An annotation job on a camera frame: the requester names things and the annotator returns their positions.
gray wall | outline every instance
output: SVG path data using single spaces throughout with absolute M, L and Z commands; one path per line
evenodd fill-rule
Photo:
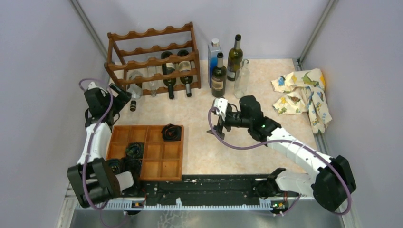
M 401 0 L 340 1 L 304 64 L 325 74 L 325 137 L 350 161 L 365 228 L 403 222 L 402 11 Z
M 85 140 L 78 81 L 103 58 L 67 0 L 0 2 L 0 226 L 52 228 Z
M 247 58 L 299 57 L 327 0 L 80 0 L 88 18 L 107 46 L 108 32 L 120 35 L 149 28 L 181 27 L 193 21 L 200 58 L 207 59 L 207 43 L 220 39 L 224 56 L 242 35 Z M 124 50 L 168 45 L 185 37 L 121 41 Z

kitchen towel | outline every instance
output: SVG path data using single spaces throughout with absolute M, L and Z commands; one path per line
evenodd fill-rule
M 332 120 L 320 69 L 295 71 L 271 81 L 276 92 L 287 93 L 273 107 L 279 115 L 308 112 L 313 133 L 323 133 Z

empty glass bottle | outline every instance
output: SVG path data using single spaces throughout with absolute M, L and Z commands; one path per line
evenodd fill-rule
M 248 69 L 249 60 L 243 59 L 242 66 L 235 75 L 234 95 L 237 99 L 246 95 L 248 88 L 250 71 Z

beige tabletop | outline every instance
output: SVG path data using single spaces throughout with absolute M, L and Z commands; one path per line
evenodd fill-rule
M 168 94 L 149 95 L 137 101 L 137 110 L 131 112 L 127 104 L 120 112 L 116 125 L 162 125 L 184 126 L 184 151 L 182 174 L 243 174 L 271 173 L 278 167 L 295 172 L 304 172 L 291 160 L 265 146 L 248 151 L 230 149 L 219 142 L 209 130 L 208 110 L 214 97 L 207 81 L 207 61 L 200 61 L 201 89 L 193 89 L 192 97 L 186 97 L 184 90 L 175 92 L 175 99 Z M 260 102 L 265 116 L 279 122 L 290 134 L 316 149 L 316 143 L 306 113 L 279 116 L 272 105 L 281 97 L 273 91 L 270 81 L 294 71 L 291 59 L 252 59 L 249 63 L 250 80 L 247 94 L 254 95 Z M 234 83 L 227 81 L 225 98 L 239 107 L 239 100 L 233 95 Z M 213 123 L 218 117 L 212 115 Z M 236 146 L 250 146 L 258 143 L 246 129 L 232 128 L 225 133 L 225 141 Z

patterned cloth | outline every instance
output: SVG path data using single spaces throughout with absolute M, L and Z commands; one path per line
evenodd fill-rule
M 323 133 L 332 117 L 325 98 L 320 69 L 295 71 L 271 81 L 276 92 L 287 93 L 273 107 L 279 115 L 308 112 L 313 133 Z

